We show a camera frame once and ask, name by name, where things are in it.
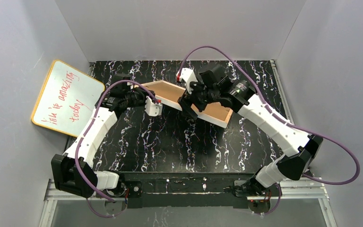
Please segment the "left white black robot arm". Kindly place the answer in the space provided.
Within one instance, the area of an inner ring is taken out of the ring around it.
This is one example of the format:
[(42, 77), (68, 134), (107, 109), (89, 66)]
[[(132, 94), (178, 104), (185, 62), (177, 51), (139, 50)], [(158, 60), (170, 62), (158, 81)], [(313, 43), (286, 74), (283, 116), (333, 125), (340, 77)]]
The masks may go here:
[(116, 74), (115, 82), (102, 92), (95, 103), (87, 125), (74, 143), (51, 160), (54, 185), (57, 190), (84, 198), (120, 185), (120, 176), (112, 171), (94, 171), (94, 157), (109, 129), (128, 109), (155, 101), (155, 92), (132, 82), (127, 74)]

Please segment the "brown fibreboard backing board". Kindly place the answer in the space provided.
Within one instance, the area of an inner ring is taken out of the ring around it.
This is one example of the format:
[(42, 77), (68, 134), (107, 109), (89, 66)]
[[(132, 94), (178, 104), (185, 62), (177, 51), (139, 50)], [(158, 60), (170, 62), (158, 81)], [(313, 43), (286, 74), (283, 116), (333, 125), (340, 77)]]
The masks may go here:
[[(155, 92), (156, 98), (160, 99), (162, 104), (182, 110), (178, 104), (178, 99), (183, 95), (185, 91), (184, 88), (177, 85), (171, 85), (164, 81), (148, 85), (147, 88)], [(198, 118), (201, 119), (204, 119), (204, 117), (212, 117), (225, 122), (232, 113), (230, 108), (223, 107), (219, 103), (208, 104), (202, 112), (199, 112), (194, 105), (191, 107), (197, 113)]]

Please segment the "wooden picture frame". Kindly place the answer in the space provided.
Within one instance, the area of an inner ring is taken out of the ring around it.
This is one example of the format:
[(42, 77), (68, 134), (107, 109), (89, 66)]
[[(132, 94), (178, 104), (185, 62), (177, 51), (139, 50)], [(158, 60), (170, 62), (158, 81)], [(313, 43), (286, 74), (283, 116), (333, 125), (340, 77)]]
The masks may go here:
[[(156, 98), (160, 99), (162, 104), (182, 110), (181, 106), (177, 103), (185, 91), (185, 88), (172, 84), (164, 80), (144, 83), (147, 89), (154, 91)], [(208, 104), (204, 111), (199, 112), (195, 106), (192, 106), (198, 118), (206, 122), (212, 123), (222, 128), (226, 128), (231, 119), (233, 111), (230, 108), (221, 106), (219, 103)]]

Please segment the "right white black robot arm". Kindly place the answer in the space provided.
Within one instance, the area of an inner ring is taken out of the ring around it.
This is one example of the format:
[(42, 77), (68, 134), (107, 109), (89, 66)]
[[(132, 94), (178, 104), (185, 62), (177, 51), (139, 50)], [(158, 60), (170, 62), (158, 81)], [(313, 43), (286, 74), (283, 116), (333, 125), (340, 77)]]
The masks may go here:
[(183, 68), (176, 74), (176, 80), (186, 86), (178, 99), (185, 116), (197, 119), (192, 106), (203, 112), (208, 104), (219, 103), (254, 123), (281, 148), (280, 158), (260, 168), (245, 183), (231, 187), (236, 197), (261, 195), (285, 179), (299, 180), (323, 142), (320, 136), (289, 127), (286, 118), (263, 103), (247, 80), (230, 80), (218, 64), (206, 65), (198, 75)]

